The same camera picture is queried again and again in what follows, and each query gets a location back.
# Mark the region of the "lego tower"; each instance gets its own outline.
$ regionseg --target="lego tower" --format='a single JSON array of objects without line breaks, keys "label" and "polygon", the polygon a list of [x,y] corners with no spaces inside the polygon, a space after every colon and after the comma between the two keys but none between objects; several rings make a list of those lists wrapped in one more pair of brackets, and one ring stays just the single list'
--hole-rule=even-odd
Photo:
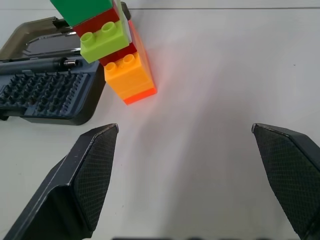
[{"label": "lego tower", "polygon": [[127,104],[157,93],[144,45],[120,0],[50,0],[80,37],[81,55],[99,60],[105,81]]}]

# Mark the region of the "white table surface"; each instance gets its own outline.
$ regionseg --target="white table surface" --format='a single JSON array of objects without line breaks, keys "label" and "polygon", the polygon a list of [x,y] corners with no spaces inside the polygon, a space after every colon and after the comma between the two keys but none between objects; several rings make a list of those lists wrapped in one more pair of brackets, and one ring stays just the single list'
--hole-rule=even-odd
[{"label": "white table surface", "polygon": [[[298,239],[272,192],[253,123],[320,144],[320,10],[132,10],[158,94],[126,106],[105,86],[81,126],[0,122],[0,238],[78,136],[118,123],[94,240]],[[0,45],[55,10],[1,10]]]}]

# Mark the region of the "red lego brick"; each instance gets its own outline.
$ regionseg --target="red lego brick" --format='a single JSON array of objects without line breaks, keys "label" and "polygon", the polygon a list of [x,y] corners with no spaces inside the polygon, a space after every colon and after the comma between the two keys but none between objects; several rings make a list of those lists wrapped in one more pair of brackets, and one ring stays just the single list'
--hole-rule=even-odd
[{"label": "red lego brick", "polygon": [[133,103],[135,103],[135,102],[137,102],[137,101],[139,101],[141,99],[144,99],[146,97],[154,95],[156,93],[157,93],[157,89],[155,87],[153,87],[153,88],[150,88],[147,91],[143,91],[143,92],[140,92],[140,93],[138,93],[138,94],[136,94],[134,96],[128,97],[128,98],[124,99],[123,101],[124,101],[125,104],[129,105],[129,104],[133,104]]},{"label": "red lego brick", "polygon": [[135,36],[133,34],[133,31],[131,29],[131,25],[129,24],[129,28],[130,28],[130,35],[132,38],[132,42],[129,44],[129,46],[124,47],[122,49],[120,49],[119,51],[116,51],[114,53],[111,53],[103,58],[100,58],[99,61],[100,63],[105,67],[108,63],[112,63],[112,62],[116,62],[120,59],[123,59],[125,56],[127,56],[128,54],[134,54],[136,53],[137,50],[137,40],[135,39]]},{"label": "red lego brick", "polygon": [[99,31],[102,28],[102,26],[107,22],[114,22],[114,23],[118,22],[120,20],[118,7],[115,1],[112,1],[112,2],[113,2],[112,8],[76,26],[73,26],[72,28],[76,32],[76,34],[81,38],[81,36],[84,35],[85,33],[88,33],[88,32],[95,33]]}]

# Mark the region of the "lime green lego brick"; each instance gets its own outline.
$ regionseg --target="lime green lego brick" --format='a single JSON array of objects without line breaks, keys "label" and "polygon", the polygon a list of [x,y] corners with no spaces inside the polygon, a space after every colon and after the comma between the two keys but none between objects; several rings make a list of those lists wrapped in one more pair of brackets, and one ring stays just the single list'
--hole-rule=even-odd
[{"label": "lime green lego brick", "polygon": [[[121,3],[117,0],[117,7],[121,13]],[[117,22],[107,22],[99,31],[87,32],[80,38],[81,55],[88,62],[92,63],[120,49],[128,47],[129,38],[125,29],[123,14],[120,14]]]},{"label": "lime green lego brick", "polygon": [[70,26],[78,25],[113,7],[112,0],[50,0]]}]

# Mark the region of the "lego stud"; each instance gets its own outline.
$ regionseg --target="lego stud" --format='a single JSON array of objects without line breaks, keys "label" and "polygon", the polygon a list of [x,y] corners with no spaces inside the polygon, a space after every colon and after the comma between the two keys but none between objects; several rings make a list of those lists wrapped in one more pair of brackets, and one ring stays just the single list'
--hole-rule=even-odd
[{"label": "lego stud", "polygon": [[108,74],[114,74],[115,71],[117,70],[117,65],[114,62],[109,62],[106,66],[105,66],[105,70]]},{"label": "lego stud", "polygon": [[117,32],[117,27],[114,22],[109,21],[102,26],[101,31],[104,36],[110,37]]},{"label": "lego stud", "polygon": [[82,35],[80,41],[86,47],[90,47],[92,44],[95,43],[96,37],[92,32],[89,31]]},{"label": "lego stud", "polygon": [[134,64],[135,60],[135,56],[133,56],[132,54],[128,54],[122,59],[122,62],[125,66],[131,66],[132,64]]}]

